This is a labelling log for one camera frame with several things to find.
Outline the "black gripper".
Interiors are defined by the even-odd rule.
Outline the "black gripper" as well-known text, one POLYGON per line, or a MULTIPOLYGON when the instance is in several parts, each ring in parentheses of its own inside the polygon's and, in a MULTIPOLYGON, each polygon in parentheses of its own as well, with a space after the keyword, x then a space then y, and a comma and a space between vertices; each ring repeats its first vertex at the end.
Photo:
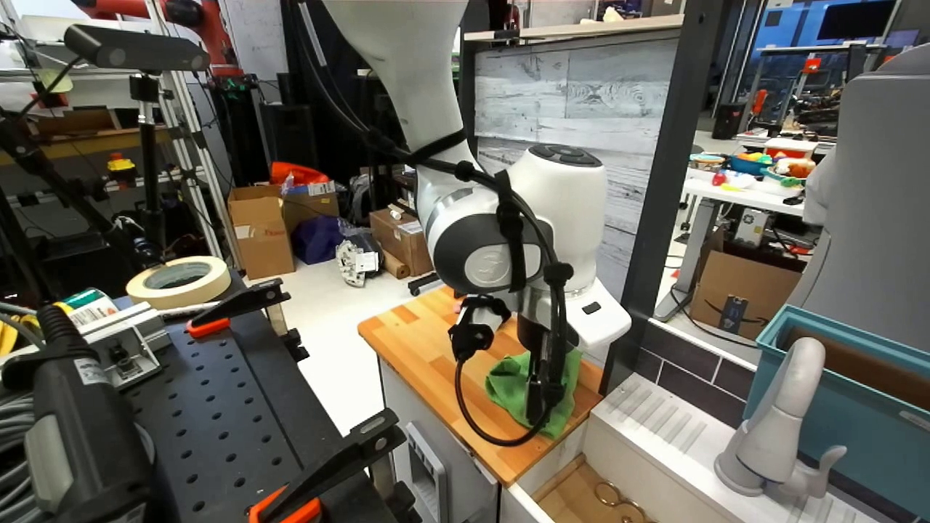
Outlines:
POLYGON ((576 344, 562 289, 531 286, 520 295, 518 340, 530 353, 527 418, 540 431, 563 399, 563 365, 576 344))

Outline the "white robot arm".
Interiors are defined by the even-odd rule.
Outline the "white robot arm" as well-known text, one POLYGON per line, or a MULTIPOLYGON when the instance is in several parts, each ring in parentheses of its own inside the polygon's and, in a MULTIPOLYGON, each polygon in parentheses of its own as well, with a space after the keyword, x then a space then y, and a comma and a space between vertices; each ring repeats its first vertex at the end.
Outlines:
POLYGON ((611 336, 597 273, 606 164, 536 144, 492 173, 467 144, 453 45, 467 0, 322 0, 338 33, 385 86, 402 134, 370 141, 418 173, 417 212, 438 280, 463 296, 451 330, 467 362, 513 321, 530 350, 518 418, 546 431, 571 395, 571 369, 611 336))

